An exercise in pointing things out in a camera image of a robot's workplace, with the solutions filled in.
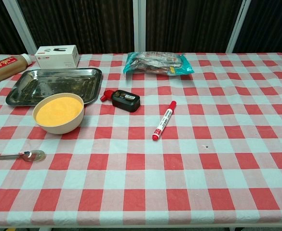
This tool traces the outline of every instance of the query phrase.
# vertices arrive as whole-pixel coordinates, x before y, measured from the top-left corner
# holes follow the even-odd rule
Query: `spoon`
[[[20,152],[17,155],[0,155],[0,160],[11,160],[22,158],[24,161],[33,162],[37,160],[41,160],[45,157],[44,151],[41,150],[32,150],[26,152]]]

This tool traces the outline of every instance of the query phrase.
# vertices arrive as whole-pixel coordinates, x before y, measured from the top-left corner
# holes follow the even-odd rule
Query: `bottle label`
[[[124,92],[119,92],[119,91],[116,91],[115,94],[114,94],[115,97],[118,97],[118,98],[122,98],[122,99],[125,99],[125,100],[129,100],[129,101],[132,101],[135,99],[135,96],[133,95],[128,95]]]
[[[6,66],[8,64],[12,64],[12,63],[14,63],[16,61],[17,61],[17,59],[12,57],[12,56],[7,58],[7,59],[0,60],[0,68]]]

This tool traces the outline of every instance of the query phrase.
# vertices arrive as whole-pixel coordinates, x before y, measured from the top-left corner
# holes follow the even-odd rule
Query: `bowl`
[[[37,122],[36,117],[37,117],[37,113],[38,111],[48,102],[57,99],[57,98],[61,98],[61,97],[72,97],[76,100],[78,100],[82,105],[83,108],[82,110],[79,112],[79,114],[73,118],[72,120],[64,123],[64,124],[60,124],[60,125],[56,125],[56,126],[45,126],[42,125],[40,123]],[[84,102],[83,99],[76,95],[76,94],[72,94],[72,93],[59,93],[59,94],[55,94],[55,95],[51,95],[45,99],[43,99],[42,101],[40,101],[34,108],[33,111],[33,118],[35,120],[35,122],[45,131],[52,133],[52,134],[64,134],[67,132],[70,132],[72,130],[74,130],[76,127],[78,127],[82,121],[84,117]]]

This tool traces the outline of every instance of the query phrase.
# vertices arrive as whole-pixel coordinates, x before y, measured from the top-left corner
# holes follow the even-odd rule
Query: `yellow powder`
[[[54,99],[40,108],[36,121],[43,126],[58,126],[74,119],[83,105],[72,97]]]

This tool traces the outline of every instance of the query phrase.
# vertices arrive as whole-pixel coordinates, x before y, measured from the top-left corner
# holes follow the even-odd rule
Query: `red cap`
[[[176,107],[176,101],[172,101],[171,104],[170,104],[170,106],[168,107],[168,109],[171,109],[172,112],[173,112],[174,109],[175,109],[175,107]]]
[[[153,141],[157,141],[159,139],[159,136],[157,136],[157,135],[152,135],[152,140]]]
[[[104,102],[105,100],[111,100],[112,94],[114,91],[112,90],[105,90],[103,96],[101,96],[100,100]]]

